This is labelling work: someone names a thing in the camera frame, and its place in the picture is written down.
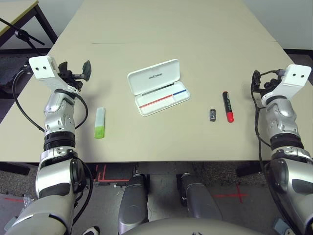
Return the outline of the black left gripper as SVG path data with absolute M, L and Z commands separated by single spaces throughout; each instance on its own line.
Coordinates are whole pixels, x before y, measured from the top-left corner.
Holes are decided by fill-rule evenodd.
M 91 63 L 87 60 L 83 64 L 82 74 L 73 74 L 72 71 L 67 70 L 67 62 L 62 62 L 59 66 L 59 77 L 65 81 L 69 86 L 74 87 L 77 90 L 81 90 L 83 82 L 81 80 L 89 81 L 91 75 Z

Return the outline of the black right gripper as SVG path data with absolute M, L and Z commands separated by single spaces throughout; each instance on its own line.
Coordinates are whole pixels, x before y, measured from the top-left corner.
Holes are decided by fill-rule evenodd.
M 264 84 L 264 88 L 260 89 L 260 72 L 255 70 L 252 75 L 252 91 L 260 91 L 260 94 L 267 94 L 272 92 L 281 83 L 281 76 L 272 78 L 269 82 Z

